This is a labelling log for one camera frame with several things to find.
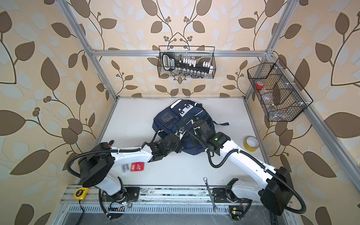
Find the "navy blue backpack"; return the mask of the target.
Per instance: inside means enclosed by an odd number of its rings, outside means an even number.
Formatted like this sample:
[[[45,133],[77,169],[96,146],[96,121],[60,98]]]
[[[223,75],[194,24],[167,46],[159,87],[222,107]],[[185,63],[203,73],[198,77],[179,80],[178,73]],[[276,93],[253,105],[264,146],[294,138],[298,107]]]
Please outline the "navy blue backpack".
[[[203,105],[191,100],[179,99],[163,111],[159,112],[153,119],[152,128],[158,131],[158,135],[164,139],[169,134],[177,133],[178,129],[185,134],[181,139],[183,151],[190,155],[197,155],[205,151],[205,148],[188,132],[192,125],[198,121],[204,120],[210,130],[215,133],[215,126],[228,126],[229,123],[216,123]]]

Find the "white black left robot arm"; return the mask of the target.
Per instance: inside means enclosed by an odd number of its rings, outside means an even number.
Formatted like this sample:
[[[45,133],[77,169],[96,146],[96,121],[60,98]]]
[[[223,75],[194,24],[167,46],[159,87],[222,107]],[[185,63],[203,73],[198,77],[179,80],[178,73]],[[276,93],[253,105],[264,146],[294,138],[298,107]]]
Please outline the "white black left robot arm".
[[[116,148],[102,142],[91,151],[71,158],[67,171],[81,179],[84,188],[97,187],[109,196],[125,192],[120,177],[111,173],[111,169],[132,163],[149,163],[162,160],[172,152],[182,151],[182,134],[170,134],[156,142],[143,143],[140,147]]]

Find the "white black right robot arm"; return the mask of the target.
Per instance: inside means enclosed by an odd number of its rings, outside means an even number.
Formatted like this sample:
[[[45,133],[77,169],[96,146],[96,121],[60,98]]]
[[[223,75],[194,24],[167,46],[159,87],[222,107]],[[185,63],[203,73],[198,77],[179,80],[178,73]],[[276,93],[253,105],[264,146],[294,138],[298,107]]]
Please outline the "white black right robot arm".
[[[245,171],[260,186],[255,200],[275,215],[284,210],[304,214],[305,201],[295,191],[289,171],[284,167],[276,169],[244,151],[234,140],[222,132],[214,133],[204,120],[186,117],[183,121],[186,132],[196,139],[207,153],[213,168],[222,167],[227,160]]]

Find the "red packaged item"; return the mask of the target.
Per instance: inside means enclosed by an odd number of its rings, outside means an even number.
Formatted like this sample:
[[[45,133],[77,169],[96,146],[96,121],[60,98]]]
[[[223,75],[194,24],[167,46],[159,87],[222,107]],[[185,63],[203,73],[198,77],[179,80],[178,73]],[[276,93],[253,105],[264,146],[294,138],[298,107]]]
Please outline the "red packaged item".
[[[139,172],[144,170],[144,162],[136,162],[131,164],[131,172]]]

